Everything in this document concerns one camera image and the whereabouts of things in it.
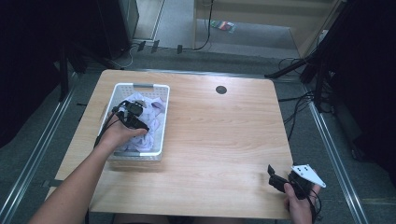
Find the plastic bin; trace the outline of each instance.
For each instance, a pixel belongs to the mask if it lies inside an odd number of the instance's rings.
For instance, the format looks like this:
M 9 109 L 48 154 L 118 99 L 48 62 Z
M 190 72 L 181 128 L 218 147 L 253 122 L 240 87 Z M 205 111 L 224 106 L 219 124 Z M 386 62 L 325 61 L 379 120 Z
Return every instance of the plastic bin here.
M 163 154 L 163 136 L 165 133 L 166 115 L 168 112 L 168 100 L 170 88 L 167 85 L 145 84 L 145 83 L 118 83 L 111 95 L 106 113 L 111 112 L 125 98 L 134 94 L 136 91 L 150 99 L 161 97 L 165 103 L 165 111 L 157 116 L 160 122 L 159 128 L 154 134 L 154 145 L 150 151 L 139 152 L 137 150 L 120 150 L 119 148 L 108 158 L 109 161 L 160 161 Z M 102 126 L 106 121 L 106 116 L 102 121 Z

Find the cable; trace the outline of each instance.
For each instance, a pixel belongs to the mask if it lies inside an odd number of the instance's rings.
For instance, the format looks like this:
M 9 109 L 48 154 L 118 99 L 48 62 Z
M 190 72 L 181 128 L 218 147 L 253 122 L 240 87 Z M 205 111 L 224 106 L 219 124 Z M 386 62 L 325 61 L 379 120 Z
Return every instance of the cable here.
M 198 49 L 193 49 L 193 50 L 200 50 L 200 49 L 203 49 L 203 48 L 206 46 L 207 42 L 209 42 L 209 38 L 210 38 L 210 22 L 212 21 L 213 2 L 214 2 L 214 0 L 211 0 L 211 1 L 210 1 L 210 5 L 204 5 L 204 2 L 203 2 L 203 6 L 204 6 L 204 7 L 209 7 L 209 6 L 210 6 L 210 10 L 209 10 L 209 22 L 208 22 L 208 26 L 207 26 L 207 39 L 206 39 L 206 42 L 205 42 L 200 48 L 198 48 Z
M 124 68 L 129 67 L 129 66 L 134 62 L 134 58 L 132 57 L 132 50 L 135 49 L 135 48 L 137 48 L 137 47 L 138 47 L 138 45 L 135 45 L 135 46 L 132 45 L 131 48 L 129 49 L 129 56 L 131 57 L 131 62 L 128 63 L 127 65 L 122 66 L 122 65 L 120 65 L 120 64 L 118 64 L 118 63 L 116 63 L 116 62 L 114 62 L 114 61 L 111 61 L 111 62 L 113 62 L 115 65 L 119 66 L 120 69 L 124 69 Z

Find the black cable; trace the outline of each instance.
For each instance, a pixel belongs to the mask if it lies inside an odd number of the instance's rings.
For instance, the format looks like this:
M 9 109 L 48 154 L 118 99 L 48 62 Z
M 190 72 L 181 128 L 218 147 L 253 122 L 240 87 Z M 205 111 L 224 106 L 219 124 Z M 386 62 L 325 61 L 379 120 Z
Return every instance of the black cable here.
M 209 22 L 208 22 L 208 26 L 207 26 L 207 39 L 206 39 L 206 42 L 200 48 L 193 49 L 193 50 L 203 49 L 206 46 L 207 42 L 209 42 L 209 38 L 210 38 L 210 22 L 212 20 L 212 11 L 213 11 L 213 2 L 214 2 L 214 0 L 211 0 L 210 2 L 211 3 L 210 3 L 210 11 L 209 11 Z

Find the table surface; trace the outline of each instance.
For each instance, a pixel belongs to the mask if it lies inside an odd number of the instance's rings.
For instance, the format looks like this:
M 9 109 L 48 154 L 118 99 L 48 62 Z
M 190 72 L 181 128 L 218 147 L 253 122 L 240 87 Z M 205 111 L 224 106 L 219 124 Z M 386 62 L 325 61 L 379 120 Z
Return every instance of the table surface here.
M 271 80 L 106 70 L 56 179 L 92 151 L 120 82 L 170 87 L 161 161 L 107 162 L 91 211 L 204 217 L 289 218 L 267 166 L 286 177 L 292 159 Z M 216 92 L 217 86 L 227 89 Z

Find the human hand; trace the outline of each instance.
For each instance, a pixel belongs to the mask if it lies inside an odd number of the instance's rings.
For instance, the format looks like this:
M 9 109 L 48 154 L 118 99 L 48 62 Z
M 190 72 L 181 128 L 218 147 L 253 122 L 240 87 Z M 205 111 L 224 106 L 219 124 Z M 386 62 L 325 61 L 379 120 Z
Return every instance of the human hand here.
M 312 223 L 311 204 L 308 200 L 315 205 L 315 199 L 320 191 L 319 185 L 314 185 L 312 190 L 315 192 L 309 193 L 308 199 L 299 200 L 294 192 L 291 184 L 286 183 L 284 185 L 287 197 L 285 198 L 285 208 L 290 212 L 291 222 L 293 224 L 309 224 Z
M 146 134 L 146 129 L 129 129 L 120 122 L 117 116 L 113 116 L 107 125 L 106 131 L 103 133 L 99 145 L 106 146 L 113 151 L 117 147 L 125 144 L 132 137 Z

